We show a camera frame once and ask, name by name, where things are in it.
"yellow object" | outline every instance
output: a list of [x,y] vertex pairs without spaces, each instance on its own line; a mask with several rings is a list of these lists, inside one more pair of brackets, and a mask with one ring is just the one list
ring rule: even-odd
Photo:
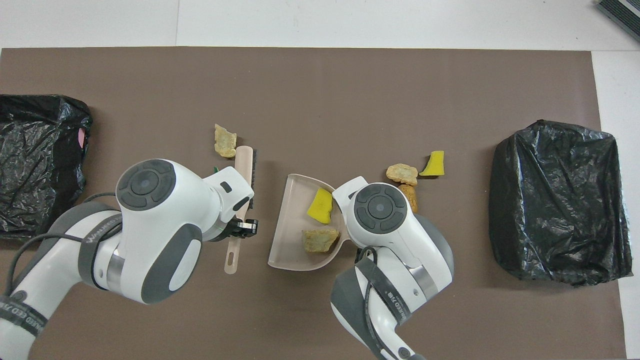
[[420,176],[444,175],[444,151],[432,151],[427,167],[419,173]]
[[331,193],[320,188],[318,189],[311,206],[309,206],[309,210],[307,210],[307,215],[326,225],[331,222],[332,208],[333,197],[331,196]]

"trash bag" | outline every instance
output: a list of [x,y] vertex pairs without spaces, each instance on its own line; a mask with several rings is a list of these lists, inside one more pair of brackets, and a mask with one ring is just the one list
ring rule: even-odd
[[495,149],[489,236],[519,279],[596,285],[631,274],[616,139],[539,120]]
[[60,95],[0,95],[0,238],[45,233],[84,190],[93,119]]

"brown mat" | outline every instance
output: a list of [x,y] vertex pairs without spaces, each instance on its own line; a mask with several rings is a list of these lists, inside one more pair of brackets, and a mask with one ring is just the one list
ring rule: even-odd
[[352,244],[314,272],[267,265],[286,176],[384,181],[387,166],[422,167],[433,150],[445,151],[446,175],[419,181],[420,213],[451,244],[456,276],[399,328],[406,342],[428,359],[625,357],[615,282],[519,281],[495,263],[487,234],[498,142],[538,119],[600,127],[587,52],[5,49],[0,92],[91,107],[85,195],[111,191],[147,158],[201,176],[231,165],[214,153],[216,122],[259,152],[250,215],[260,230],[243,241],[238,273],[223,273],[223,241],[205,244],[190,282],[154,306],[76,286],[33,359],[374,359],[329,306]]

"robotic arm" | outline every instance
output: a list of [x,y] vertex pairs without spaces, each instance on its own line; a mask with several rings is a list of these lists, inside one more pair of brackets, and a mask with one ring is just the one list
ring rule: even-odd
[[168,160],[147,160],[118,181],[120,211],[80,204],[53,223],[38,251],[0,296],[0,359],[27,359],[69,289],[78,282],[143,304],[162,301],[189,279],[202,241],[246,237],[257,222],[234,215],[253,197],[228,167],[200,178]]
[[395,329],[451,283],[449,244],[433,224],[412,213],[395,186],[368,184],[357,177],[337,188],[333,197],[363,255],[337,276],[333,313],[378,359],[424,359]]

